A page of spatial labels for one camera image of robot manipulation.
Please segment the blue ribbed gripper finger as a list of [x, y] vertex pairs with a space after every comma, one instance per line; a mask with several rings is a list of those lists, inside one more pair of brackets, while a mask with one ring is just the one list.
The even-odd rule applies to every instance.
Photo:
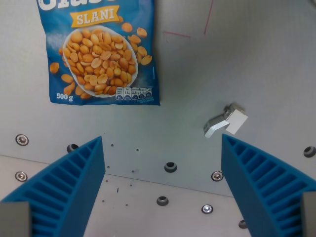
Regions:
[[99, 136], [47, 166], [2, 202], [25, 201], [30, 205], [34, 237], [81, 237], [104, 174]]
[[221, 170], [253, 237], [301, 237], [301, 200], [316, 181], [282, 160], [222, 135]]

